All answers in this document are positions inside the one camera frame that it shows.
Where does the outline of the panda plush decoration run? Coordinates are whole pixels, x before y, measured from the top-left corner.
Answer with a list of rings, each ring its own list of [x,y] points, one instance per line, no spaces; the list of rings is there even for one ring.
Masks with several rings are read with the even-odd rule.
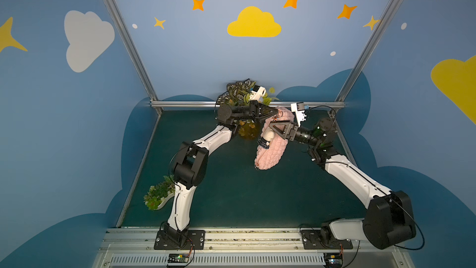
[[[264,149],[269,149],[271,142],[275,137],[275,132],[270,128],[267,127],[261,134],[258,144]]]

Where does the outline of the pink knitted bag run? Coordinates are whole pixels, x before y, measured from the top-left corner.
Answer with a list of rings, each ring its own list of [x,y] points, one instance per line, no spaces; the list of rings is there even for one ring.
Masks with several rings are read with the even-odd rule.
[[[262,132],[269,127],[271,122],[275,121],[293,121],[294,114],[285,107],[278,107],[278,114],[272,118],[266,119]],[[281,157],[283,156],[288,140],[282,139],[275,134],[273,141],[270,144],[269,149],[264,149],[261,146],[257,147],[257,156],[254,161],[254,165],[259,170],[268,170],[276,166]]]

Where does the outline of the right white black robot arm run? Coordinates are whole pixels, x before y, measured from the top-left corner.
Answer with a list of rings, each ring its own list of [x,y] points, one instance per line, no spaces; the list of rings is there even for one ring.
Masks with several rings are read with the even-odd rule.
[[[332,119],[320,120],[313,129],[289,120],[272,121],[270,128],[285,140],[308,145],[312,161],[353,192],[366,209],[364,218],[323,223],[319,238],[324,246],[358,240],[386,249],[415,238],[417,225],[410,197],[378,183],[339,153],[333,145],[337,129]]]

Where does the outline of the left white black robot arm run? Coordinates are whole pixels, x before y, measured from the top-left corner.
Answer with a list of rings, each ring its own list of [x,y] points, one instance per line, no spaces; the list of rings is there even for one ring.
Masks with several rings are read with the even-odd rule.
[[[209,156],[236,136],[241,121],[264,122],[278,112],[276,107],[257,100],[248,106],[222,104],[217,112],[218,124],[212,132],[192,143],[181,144],[172,170],[175,196],[171,216],[164,226],[166,236],[177,243],[187,239],[193,196],[205,178]]]

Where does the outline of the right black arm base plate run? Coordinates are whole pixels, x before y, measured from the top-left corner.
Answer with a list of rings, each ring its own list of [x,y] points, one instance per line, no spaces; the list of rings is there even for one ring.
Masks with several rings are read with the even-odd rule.
[[[327,228],[301,229],[299,232],[304,249],[353,249],[351,241],[336,239]]]

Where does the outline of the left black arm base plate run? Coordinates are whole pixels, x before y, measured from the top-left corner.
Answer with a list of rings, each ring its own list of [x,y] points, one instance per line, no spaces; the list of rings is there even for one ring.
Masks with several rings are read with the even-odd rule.
[[[154,242],[154,250],[185,250],[193,247],[196,250],[203,250],[205,244],[204,230],[186,230],[176,232],[174,229],[157,232]]]

